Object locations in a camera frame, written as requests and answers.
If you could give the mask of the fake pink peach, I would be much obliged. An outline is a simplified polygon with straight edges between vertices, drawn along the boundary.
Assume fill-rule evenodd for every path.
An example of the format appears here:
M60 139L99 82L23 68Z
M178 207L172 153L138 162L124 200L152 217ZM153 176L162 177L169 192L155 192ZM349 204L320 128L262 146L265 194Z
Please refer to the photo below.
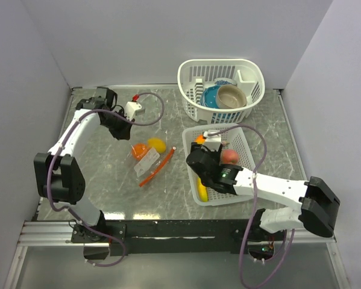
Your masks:
M221 153L221 163L237 164L239 162L239 154L233 149L225 149Z

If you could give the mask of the fake yellow banana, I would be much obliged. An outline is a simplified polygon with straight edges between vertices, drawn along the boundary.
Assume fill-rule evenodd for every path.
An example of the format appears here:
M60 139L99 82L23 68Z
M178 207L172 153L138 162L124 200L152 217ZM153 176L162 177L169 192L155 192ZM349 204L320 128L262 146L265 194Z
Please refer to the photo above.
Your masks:
M207 188L202 184L201 179L197 179L198 195L201 202L207 202L209 200Z

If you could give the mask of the clear zip top bag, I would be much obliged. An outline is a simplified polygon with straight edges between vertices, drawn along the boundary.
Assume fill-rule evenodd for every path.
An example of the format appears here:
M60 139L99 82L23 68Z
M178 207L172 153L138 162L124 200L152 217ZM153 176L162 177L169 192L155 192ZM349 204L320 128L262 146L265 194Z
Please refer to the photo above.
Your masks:
M133 170L136 173L139 187L144 187L151 182L155 176L163 170L165 165L170 162L176 150L177 148L175 146L170 146L166 143L166 152L163 154L159 154L154 148L149 147L149 151L140 161L135 160L131 155L133 159Z

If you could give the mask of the fake green orange mango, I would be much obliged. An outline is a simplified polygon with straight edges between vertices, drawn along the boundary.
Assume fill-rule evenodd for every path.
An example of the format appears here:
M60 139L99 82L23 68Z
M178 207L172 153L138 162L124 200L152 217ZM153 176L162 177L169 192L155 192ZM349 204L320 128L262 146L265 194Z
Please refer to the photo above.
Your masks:
M195 139L195 143L197 143L198 145L203 145L205 141L206 138L202 134Z

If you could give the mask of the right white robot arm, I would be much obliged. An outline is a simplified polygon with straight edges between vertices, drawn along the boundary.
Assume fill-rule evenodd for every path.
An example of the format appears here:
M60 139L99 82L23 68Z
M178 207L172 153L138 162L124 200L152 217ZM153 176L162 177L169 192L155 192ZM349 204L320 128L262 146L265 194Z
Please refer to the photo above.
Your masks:
M282 204L254 216L251 233L258 240L282 230L301 229L325 238L333 236L340 200L319 177L292 181L254 173L234 164L221 164L220 152L192 143L186 158L202 185L218 193L265 199Z

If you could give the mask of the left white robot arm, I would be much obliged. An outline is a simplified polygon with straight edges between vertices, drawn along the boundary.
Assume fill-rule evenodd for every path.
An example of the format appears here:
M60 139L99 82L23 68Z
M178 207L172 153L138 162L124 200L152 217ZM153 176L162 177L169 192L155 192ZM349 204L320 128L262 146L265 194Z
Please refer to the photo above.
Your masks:
M81 225L80 230L94 242L107 235L104 213L84 195L86 182L77 158L90 136L99 126L108 129L113 138L129 140L137 112L142 106L129 101L117 104L118 95L108 88L97 88L95 94L80 100L71 123L47 153L34 157L37 191L49 200L55 211L69 211Z

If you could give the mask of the blue ceramic plate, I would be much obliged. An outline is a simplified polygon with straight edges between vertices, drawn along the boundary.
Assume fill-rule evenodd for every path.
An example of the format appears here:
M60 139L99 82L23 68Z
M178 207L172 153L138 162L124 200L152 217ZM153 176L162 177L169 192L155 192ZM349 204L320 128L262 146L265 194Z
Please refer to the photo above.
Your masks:
M205 89L202 93L200 104L207 108L219 109L216 103L216 95L219 88L220 88L219 85L214 85Z

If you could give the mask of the beige ceramic bowl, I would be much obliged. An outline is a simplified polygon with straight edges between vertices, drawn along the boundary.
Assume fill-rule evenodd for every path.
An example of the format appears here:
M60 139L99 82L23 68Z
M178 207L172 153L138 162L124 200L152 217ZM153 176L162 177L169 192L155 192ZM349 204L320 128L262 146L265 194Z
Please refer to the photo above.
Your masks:
M245 107L247 99L245 93L235 85L226 84L218 88L216 104L221 109L235 109Z

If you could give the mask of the white dish rack basket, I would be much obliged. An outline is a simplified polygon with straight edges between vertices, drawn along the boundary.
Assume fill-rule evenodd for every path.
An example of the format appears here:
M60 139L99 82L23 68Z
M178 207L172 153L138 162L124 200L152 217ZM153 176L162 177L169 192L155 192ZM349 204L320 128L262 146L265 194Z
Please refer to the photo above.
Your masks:
M200 104L205 89L214 86L215 78L237 82L247 105L235 109L207 108ZM265 94L265 80L258 65L245 59L191 59L183 62L177 72L177 83L186 114L194 121L238 123L250 115Z

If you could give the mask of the blue patterned white dish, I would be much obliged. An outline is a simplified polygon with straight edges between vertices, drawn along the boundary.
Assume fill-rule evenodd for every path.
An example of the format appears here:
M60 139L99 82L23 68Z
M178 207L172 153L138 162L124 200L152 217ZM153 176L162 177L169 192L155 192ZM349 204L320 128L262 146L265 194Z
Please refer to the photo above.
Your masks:
M222 85L237 86L237 82L234 79L230 79L230 78L215 78L214 83L215 85L218 86L222 86Z

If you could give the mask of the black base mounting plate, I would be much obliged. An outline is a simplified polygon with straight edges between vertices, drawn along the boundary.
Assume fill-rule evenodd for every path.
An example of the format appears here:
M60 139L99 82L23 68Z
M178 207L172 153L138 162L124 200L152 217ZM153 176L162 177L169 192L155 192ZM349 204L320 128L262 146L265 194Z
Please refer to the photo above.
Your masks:
M247 219L228 220L106 220L105 233L120 239L127 254L143 253L239 253ZM248 242L256 247L282 241L283 231L270 234L252 226ZM105 243L110 256L122 255L123 247L116 241L88 231L79 224L71 236L73 244L100 247Z

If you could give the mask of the aluminium frame rail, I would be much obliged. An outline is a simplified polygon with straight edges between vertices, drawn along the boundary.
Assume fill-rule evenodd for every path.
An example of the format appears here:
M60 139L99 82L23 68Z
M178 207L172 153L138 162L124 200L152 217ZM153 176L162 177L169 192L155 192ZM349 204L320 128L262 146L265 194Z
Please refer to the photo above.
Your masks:
M90 246L90 240L73 241L74 235L77 233L74 234L74 230L68 221L25 222L17 246ZM293 238L294 244L332 244L335 242L335 237L319 237L303 229L297 229Z

